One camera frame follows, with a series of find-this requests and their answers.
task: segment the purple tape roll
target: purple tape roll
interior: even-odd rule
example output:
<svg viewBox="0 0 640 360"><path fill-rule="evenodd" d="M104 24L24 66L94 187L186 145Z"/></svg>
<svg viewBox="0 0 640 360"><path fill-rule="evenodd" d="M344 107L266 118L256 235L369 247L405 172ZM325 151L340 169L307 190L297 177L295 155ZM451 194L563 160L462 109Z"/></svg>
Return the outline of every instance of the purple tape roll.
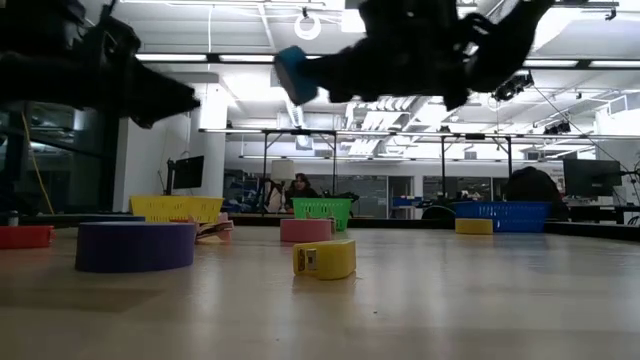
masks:
<svg viewBox="0 0 640 360"><path fill-rule="evenodd" d="M97 273L175 269L193 264L196 227L186 223L80 224L76 270Z"/></svg>

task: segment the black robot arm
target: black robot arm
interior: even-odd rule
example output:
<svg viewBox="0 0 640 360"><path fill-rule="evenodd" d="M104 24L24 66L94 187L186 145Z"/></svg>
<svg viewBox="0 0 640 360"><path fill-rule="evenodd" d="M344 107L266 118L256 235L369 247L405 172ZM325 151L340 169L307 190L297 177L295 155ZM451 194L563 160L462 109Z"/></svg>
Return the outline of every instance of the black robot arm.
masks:
<svg viewBox="0 0 640 360"><path fill-rule="evenodd" d="M455 0L367 0L359 8L364 39L337 54L301 60L295 69L283 52L276 57L276 71L298 104L312 96L299 93L300 84L307 83L327 89L332 102L437 95L451 110L464 105L470 91L492 92L520 69L538 22L554 4L520 0L493 24L477 13L459 19ZM470 45L477 50L469 55ZM302 80L291 80L292 72Z"/></svg>
<svg viewBox="0 0 640 360"><path fill-rule="evenodd" d="M9 1L0 9L0 105L42 101L95 108L150 128L200 106L194 90L143 66L140 39L104 5L84 26L77 0Z"/></svg>

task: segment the yellow tape roll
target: yellow tape roll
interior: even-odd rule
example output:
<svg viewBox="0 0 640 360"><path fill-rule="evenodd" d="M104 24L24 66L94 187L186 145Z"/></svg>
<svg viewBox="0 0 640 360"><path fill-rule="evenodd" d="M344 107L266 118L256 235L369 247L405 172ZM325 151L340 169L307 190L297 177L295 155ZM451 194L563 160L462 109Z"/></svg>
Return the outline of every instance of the yellow tape roll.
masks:
<svg viewBox="0 0 640 360"><path fill-rule="evenodd" d="M456 219L456 233L468 235L493 234L491 219Z"/></svg>
<svg viewBox="0 0 640 360"><path fill-rule="evenodd" d="M356 242L322 241L293 246L293 272L320 280L336 280L356 269Z"/></svg>

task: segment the monitor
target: monitor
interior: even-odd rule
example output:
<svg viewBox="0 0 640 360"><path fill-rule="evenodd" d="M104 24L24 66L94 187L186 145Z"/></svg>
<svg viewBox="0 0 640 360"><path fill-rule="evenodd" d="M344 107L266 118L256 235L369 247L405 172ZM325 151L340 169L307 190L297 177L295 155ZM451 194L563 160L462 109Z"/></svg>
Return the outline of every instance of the monitor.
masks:
<svg viewBox="0 0 640 360"><path fill-rule="evenodd" d="M622 185L617 161L565 159L563 165L566 195L613 196L614 186Z"/></svg>
<svg viewBox="0 0 640 360"><path fill-rule="evenodd" d="M176 161L173 188L191 189L201 187L203 169L204 156L196 156Z"/></svg>

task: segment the green basket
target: green basket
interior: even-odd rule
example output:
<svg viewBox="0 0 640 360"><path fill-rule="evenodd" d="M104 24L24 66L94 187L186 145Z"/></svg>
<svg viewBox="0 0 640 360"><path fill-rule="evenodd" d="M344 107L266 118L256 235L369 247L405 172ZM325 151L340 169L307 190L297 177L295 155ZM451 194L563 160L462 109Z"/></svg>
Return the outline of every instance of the green basket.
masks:
<svg viewBox="0 0 640 360"><path fill-rule="evenodd" d="M333 216L336 219L336 230L347 230L351 199L312 199L293 198L293 211L296 219L306 219L307 213L314 219Z"/></svg>

